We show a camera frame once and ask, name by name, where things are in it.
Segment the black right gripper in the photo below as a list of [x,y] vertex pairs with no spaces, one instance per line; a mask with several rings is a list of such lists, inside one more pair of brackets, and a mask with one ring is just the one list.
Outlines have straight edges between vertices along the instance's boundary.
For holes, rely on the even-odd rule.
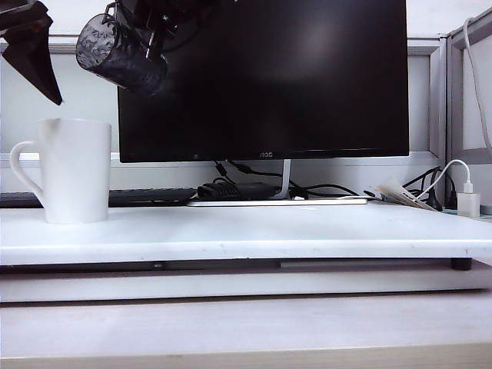
[[146,58],[166,62],[164,53],[168,30],[189,21],[202,23],[215,1],[116,1],[106,5],[102,24],[127,25],[139,32],[150,32]]

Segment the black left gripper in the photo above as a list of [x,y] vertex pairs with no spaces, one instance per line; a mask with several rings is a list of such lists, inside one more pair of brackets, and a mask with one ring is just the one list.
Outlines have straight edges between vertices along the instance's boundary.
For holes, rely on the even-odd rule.
[[48,30],[53,23],[41,1],[1,0],[2,57],[46,98],[60,105],[62,95],[52,68]]

